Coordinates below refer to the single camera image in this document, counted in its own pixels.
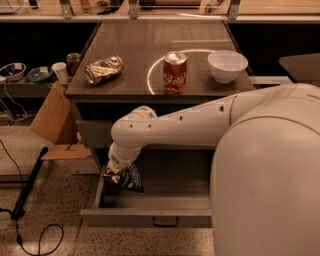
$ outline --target drawer front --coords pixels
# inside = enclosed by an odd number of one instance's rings
[[[207,210],[139,210],[83,209],[81,217],[89,226],[155,227],[155,228],[211,228],[211,209]]]
[[[112,144],[111,121],[77,120],[76,126],[86,147],[108,148]]]

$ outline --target table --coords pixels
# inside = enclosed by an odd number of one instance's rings
[[[320,86],[320,53],[284,56],[279,63],[298,83]]]
[[[79,66],[66,96],[84,144],[101,170],[107,163],[114,121],[146,104],[158,116],[230,94],[253,90],[248,74],[220,84],[209,74],[211,51],[236,50],[221,21],[203,19],[105,20]],[[187,86],[178,96],[165,93],[162,58],[171,50],[188,57]],[[102,84],[88,83],[84,67],[118,54],[122,73]],[[152,145],[137,165],[145,193],[110,191],[101,177],[96,200],[81,215],[92,226],[209,227],[209,177],[213,148]]]

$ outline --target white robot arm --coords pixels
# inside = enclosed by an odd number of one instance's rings
[[[320,255],[320,89],[280,85],[112,128],[109,167],[148,144],[216,147],[210,198],[216,256]]]
[[[160,117],[151,108],[141,106],[113,125],[114,143],[109,151],[108,168],[118,173],[149,144],[215,148],[226,130],[241,116],[259,105],[286,97],[294,88],[282,85],[236,94]]]

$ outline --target cable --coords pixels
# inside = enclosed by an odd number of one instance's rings
[[[12,158],[12,156],[9,154],[9,152],[8,152],[8,150],[7,150],[7,148],[6,148],[6,146],[3,144],[3,142],[2,142],[2,140],[0,139],[0,143],[1,143],[1,145],[2,145],[2,147],[3,147],[3,149],[4,149],[4,151],[6,152],[6,154],[7,154],[7,156],[11,159],[11,161],[15,164],[15,166],[17,167],[17,169],[18,169],[18,171],[19,171],[19,175],[20,175],[20,179],[21,179],[21,184],[22,184],[22,187],[21,187],[21,189],[23,189],[23,178],[22,178],[22,173],[21,173],[21,170],[20,170],[20,167],[19,167],[19,165],[17,164],[17,162],[16,161],[14,161],[14,159]]]
[[[3,102],[3,100],[2,100],[1,98],[0,98],[0,105],[1,105],[1,107],[2,107],[2,109],[3,109],[3,111],[1,111],[0,114],[6,115],[6,116],[10,119],[11,122],[14,122],[14,118],[13,118],[11,115],[9,115],[9,114],[7,114],[7,113],[4,112],[4,111],[6,110],[6,111],[9,111],[9,112],[11,113],[11,111],[9,110],[9,108],[8,108],[7,105]]]
[[[14,103],[16,104],[17,106],[19,106],[22,111],[24,112],[24,117],[18,119],[18,120],[14,120],[14,122],[20,122],[20,121],[23,121],[25,120],[27,117],[28,117],[28,114],[26,112],[26,110],[24,109],[24,107],[22,105],[20,105],[19,103],[15,102],[12,97],[9,95],[9,93],[7,92],[7,79],[5,80],[1,80],[3,82],[3,89],[4,89],[4,92],[6,93],[6,95],[8,96],[8,98]]]
[[[21,170],[20,170],[18,164],[17,164],[16,161],[14,161],[14,159],[11,157],[11,155],[9,154],[8,150],[6,149],[4,143],[2,142],[1,139],[0,139],[0,143],[1,143],[4,151],[5,151],[6,154],[8,155],[8,157],[9,157],[9,158],[11,159],[11,161],[16,165],[16,167],[17,167],[17,169],[18,169],[18,171],[19,171],[20,178],[21,178],[21,183],[23,184],[23,179],[22,179]],[[9,215],[10,215],[11,218],[12,218],[12,216],[13,216],[13,212],[12,212],[10,209],[0,208],[0,212],[7,212],[7,213],[9,213]],[[45,255],[49,255],[49,254],[55,252],[55,251],[59,248],[59,246],[60,246],[60,244],[61,244],[61,242],[62,242],[62,240],[63,240],[63,237],[64,237],[64,230],[63,230],[63,228],[62,228],[59,224],[50,224],[50,225],[48,225],[48,226],[46,226],[46,227],[44,228],[44,230],[41,232],[41,235],[40,235],[40,238],[39,238],[39,241],[38,241],[38,245],[39,245],[39,246],[38,246],[38,253],[37,253],[37,254],[32,254],[32,253],[28,252],[28,251],[23,247],[22,237],[21,237],[21,235],[20,235],[20,233],[19,233],[18,220],[15,220],[15,221],[16,221],[16,232],[17,232],[17,243],[20,245],[21,249],[22,249],[26,254],[28,254],[28,255],[30,255],[30,256],[45,256]],[[56,246],[55,248],[53,248],[51,251],[49,251],[49,252],[47,252],[47,253],[41,254],[41,241],[42,241],[42,237],[43,237],[43,235],[45,234],[46,230],[47,230],[48,228],[50,228],[50,227],[58,227],[58,228],[61,230],[61,238],[60,238],[60,240],[59,240],[59,242],[58,242],[58,244],[57,244],[57,246]]]
[[[60,238],[60,240],[59,240],[59,242],[58,242],[58,244],[57,244],[57,246],[56,246],[55,248],[53,248],[51,251],[49,251],[49,252],[47,252],[47,253],[41,254],[41,240],[42,240],[42,237],[43,237],[44,233],[46,232],[46,230],[47,230],[48,228],[50,228],[50,227],[58,227],[58,228],[61,230],[61,238]],[[60,225],[58,225],[58,224],[50,224],[50,225],[46,226],[46,228],[41,232],[41,235],[40,235],[40,238],[39,238],[39,242],[38,242],[38,253],[37,253],[37,254],[33,254],[33,253],[28,252],[28,251],[23,247],[22,237],[21,237],[21,235],[19,234],[19,226],[18,226],[18,222],[17,222],[17,221],[16,221],[16,231],[17,231],[17,243],[20,245],[21,249],[22,249],[26,254],[31,255],[31,256],[45,256],[45,255],[49,255],[49,254],[55,252],[55,251],[59,248],[59,246],[60,246],[60,244],[61,244],[61,242],[62,242],[62,240],[63,240],[63,237],[64,237],[64,231],[63,231],[63,228],[62,228]]]

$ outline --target black cable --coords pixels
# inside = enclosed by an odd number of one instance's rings
[[[8,157],[9,157],[9,158],[12,160],[12,162],[16,165],[16,167],[17,167],[17,169],[18,169],[18,171],[19,171],[19,175],[20,175],[20,178],[21,178],[21,182],[22,182],[22,184],[23,184],[23,179],[22,179],[21,170],[20,170],[18,164],[17,164],[17,163],[14,161],[14,159],[11,157],[11,155],[10,155],[9,152],[7,151],[7,149],[6,149],[4,143],[2,142],[1,139],[0,139],[0,143],[1,143],[4,151],[5,151],[6,154],[8,155]],[[12,212],[10,209],[0,208],[0,212],[7,212],[7,213],[10,214],[10,216],[11,216],[11,218],[12,218],[13,212]],[[22,249],[26,254],[28,254],[28,255],[30,255],[30,256],[45,256],[45,255],[49,255],[49,254],[55,252],[55,251],[59,248],[59,246],[60,246],[60,244],[61,244],[61,242],[62,242],[62,240],[63,240],[63,237],[64,237],[64,230],[63,230],[63,228],[62,228],[59,224],[50,224],[50,225],[48,225],[48,226],[45,227],[45,229],[41,232],[41,235],[40,235],[40,238],[39,238],[39,241],[38,241],[38,245],[39,245],[39,247],[38,247],[38,253],[37,253],[37,254],[32,254],[32,253],[29,253],[29,252],[23,247],[22,237],[21,237],[21,235],[20,235],[20,233],[19,233],[18,220],[15,220],[15,221],[16,221],[16,232],[17,232],[17,243],[20,245],[21,249]],[[50,228],[50,227],[58,227],[58,228],[60,228],[60,230],[61,230],[61,238],[60,238],[60,241],[58,242],[58,244],[57,244],[57,246],[56,246],[55,248],[53,248],[51,251],[49,251],[49,252],[47,252],[47,253],[41,254],[41,240],[42,240],[42,237],[43,237],[44,233],[46,232],[46,230],[47,230],[48,228]]]
[[[41,240],[42,240],[42,237],[43,237],[44,233],[46,232],[46,230],[47,230],[48,228],[50,228],[50,227],[58,227],[58,228],[60,228],[60,230],[61,230],[61,238],[60,238],[59,243],[57,244],[57,246],[56,246],[55,248],[53,248],[50,252],[41,254]],[[60,225],[58,225],[58,224],[50,224],[50,225],[46,226],[46,228],[41,232],[41,235],[40,235],[40,238],[39,238],[39,242],[38,242],[38,245],[39,245],[39,247],[38,247],[38,253],[37,253],[37,254],[32,254],[32,253],[28,252],[28,251],[23,247],[22,237],[21,237],[21,235],[19,234],[19,226],[18,226],[18,222],[17,222],[17,221],[16,221],[16,231],[17,231],[17,242],[18,242],[18,244],[20,245],[21,249],[22,249],[26,254],[31,255],[31,256],[45,256],[45,255],[49,255],[49,254],[55,252],[55,251],[59,248],[59,246],[60,246],[60,244],[61,244],[61,242],[62,242],[62,240],[63,240],[63,237],[64,237],[64,230],[63,230],[63,228],[62,228]]]
[[[20,168],[19,168],[19,165],[18,165],[18,164],[16,163],[16,161],[14,161],[14,159],[11,157],[11,155],[9,154],[6,146],[3,144],[3,142],[2,142],[1,139],[0,139],[0,143],[1,143],[4,151],[6,152],[7,156],[11,159],[11,161],[12,161],[12,162],[15,164],[15,166],[17,167],[17,169],[18,169],[18,171],[19,171],[20,179],[21,179],[21,184],[22,184],[22,185],[21,185],[21,186],[22,186],[21,189],[23,189],[23,178],[22,178],[22,173],[21,173],[21,170],[20,170]]]

